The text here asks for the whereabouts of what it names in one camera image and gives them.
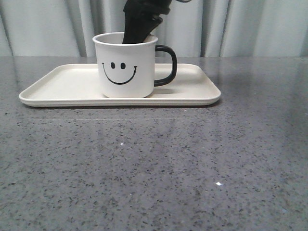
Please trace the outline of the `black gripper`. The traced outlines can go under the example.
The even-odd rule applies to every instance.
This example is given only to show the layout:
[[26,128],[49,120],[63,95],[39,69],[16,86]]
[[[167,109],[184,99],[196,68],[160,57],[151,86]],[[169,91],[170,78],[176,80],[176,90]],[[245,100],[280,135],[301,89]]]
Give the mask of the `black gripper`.
[[169,14],[171,0],[128,0],[124,6],[123,44],[142,43],[162,23],[158,14]]

